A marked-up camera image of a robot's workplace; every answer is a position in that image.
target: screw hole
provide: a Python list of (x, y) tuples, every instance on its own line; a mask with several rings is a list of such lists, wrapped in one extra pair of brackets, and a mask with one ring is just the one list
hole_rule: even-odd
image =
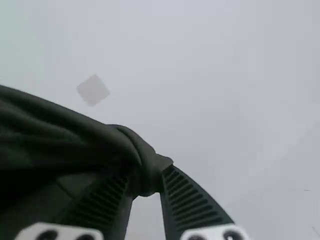
[(95, 237), (90, 234), (84, 234), (79, 236), (76, 240), (95, 240)]
[(226, 231), (223, 234), (223, 238), (224, 240), (244, 240), (239, 232), (233, 230)]
[(56, 230), (46, 230), (36, 237), (35, 240), (55, 240), (58, 232)]
[(189, 237), (188, 240), (206, 240), (206, 239), (200, 235), (193, 235), (193, 236)]

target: dark green fabric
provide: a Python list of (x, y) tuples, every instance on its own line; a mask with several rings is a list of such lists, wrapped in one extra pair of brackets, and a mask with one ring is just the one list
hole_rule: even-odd
[(127, 127), (103, 124), (39, 97), (0, 86), (0, 171), (98, 170), (118, 159), (139, 168), (141, 196), (155, 192), (160, 172), (173, 163), (156, 154)]

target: gray square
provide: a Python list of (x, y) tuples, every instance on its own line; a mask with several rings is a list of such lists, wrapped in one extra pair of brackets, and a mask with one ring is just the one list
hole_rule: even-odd
[(83, 100), (93, 107), (110, 95), (102, 80), (95, 74), (76, 87)]

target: square patch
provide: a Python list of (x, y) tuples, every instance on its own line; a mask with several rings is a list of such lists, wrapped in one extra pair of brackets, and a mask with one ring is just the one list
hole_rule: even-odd
[(110, 95), (106, 85), (96, 74), (78, 85), (76, 90), (90, 107), (97, 105)]

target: ribbed plastic grip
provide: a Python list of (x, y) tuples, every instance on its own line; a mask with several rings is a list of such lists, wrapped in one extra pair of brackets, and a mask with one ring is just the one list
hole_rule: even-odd
[(133, 198), (128, 175), (105, 177), (66, 207), (55, 221), (100, 230), (104, 239), (124, 239)]
[(188, 229), (233, 223), (206, 191), (175, 166), (162, 172), (162, 185), (166, 240), (179, 240)]

